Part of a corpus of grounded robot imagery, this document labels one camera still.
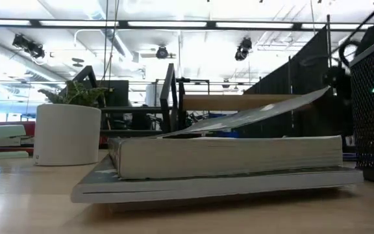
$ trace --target potted plant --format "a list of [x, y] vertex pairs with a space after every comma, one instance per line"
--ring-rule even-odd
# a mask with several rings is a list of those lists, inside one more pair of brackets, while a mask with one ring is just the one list
[[95, 101], [105, 90], [87, 90], [75, 81], [66, 82], [63, 95], [39, 90], [52, 104], [37, 107], [35, 164], [68, 166], [97, 162], [101, 111], [95, 108]]

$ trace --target spotlight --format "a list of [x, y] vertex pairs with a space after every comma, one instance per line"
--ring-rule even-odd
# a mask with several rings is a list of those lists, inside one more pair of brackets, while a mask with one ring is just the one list
[[[224, 79], [223, 80], [224, 83], [228, 83], [229, 82], [229, 79]], [[223, 88], [229, 88], [231, 85], [230, 84], [222, 84], [221, 85]]]
[[20, 34], [16, 34], [12, 45], [17, 48], [24, 49], [26, 53], [30, 54], [30, 56], [35, 59], [39, 57], [44, 58], [45, 56], [43, 45], [36, 44]]
[[250, 38], [244, 38], [240, 45], [238, 46], [238, 50], [234, 56], [236, 61], [243, 61], [246, 59], [249, 51], [252, 49], [252, 41]]
[[167, 51], [167, 48], [165, 46], [160, 46], [158, 48], [158, 51], [156, 52], [155, 56], [158, 58], [158, 59], [165, 59], [166, 57], [168, 57], [168, 51]]

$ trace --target wooden desk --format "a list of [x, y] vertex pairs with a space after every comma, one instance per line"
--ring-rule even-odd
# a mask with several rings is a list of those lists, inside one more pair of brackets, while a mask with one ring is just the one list
[[110, 205], [70, 202], [71, 189], [93, 167], [1, 159], [0, 233], [374, 233], [370, 182], [333, 192], [112, 213]]

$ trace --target fluorescent light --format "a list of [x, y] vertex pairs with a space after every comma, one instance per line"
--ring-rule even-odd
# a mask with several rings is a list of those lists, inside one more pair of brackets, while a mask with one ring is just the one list
[[[324, 23], [315, 23], [314, 25], [312, 23], [304, 23], [302, 28], [303, 29], [313, 29], [313, 26], [315, 29], [322, 29], [325, 24]], [[331, 23], [330, 24], [330, 29], [347, 29], [347, 30], [355, 30], [359, 24], [355, 23]], [[363, 26], [361, 26], [360, 29], [368, 29], [371, 26], [373, 26], [372, 23], [367, 23]]]
[[302, 29], [322, 29], [325, 26], [325, 23], [303, 23], [303, 26], [301, 26]]
[[25, 19], [0, 19], [0, 25], [31, 25], [31, 23]]
[[206, 22], [200, 21], [130, 21], [132, 27], [206, 27]]
[[0, 100], [0, 103], [47, 103], [46, 101], [36, 101], [36, 100]]
[[21, 84], [21, 81], [0, 81], [0, 84]]
[[355, 30], [359, 24], [332, 24], [330, 29], [353, 29]]
[[115, 21], [99, 21], [99, 20], [41, 20], [43, 26], [63, 26], [63, 27], [108, 27], [115, 26]]
[[231, 28], [261, 28], [261, 29], [291, 29], [292, 23], [239, 23], [239, 22], [219, 22], [216, 27]]
[[60, 85], [60, 84], [64, 84], [64, 81], [27, 81], [27, 84], [53, 84], [53, 85]]

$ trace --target book spine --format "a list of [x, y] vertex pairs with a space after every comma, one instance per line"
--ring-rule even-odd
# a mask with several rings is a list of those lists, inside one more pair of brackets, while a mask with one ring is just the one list
[[121, 177], [121, 147], [125, 140], [121, 138], [108, 139], [108, 151], [112, 159], [116, 173]]

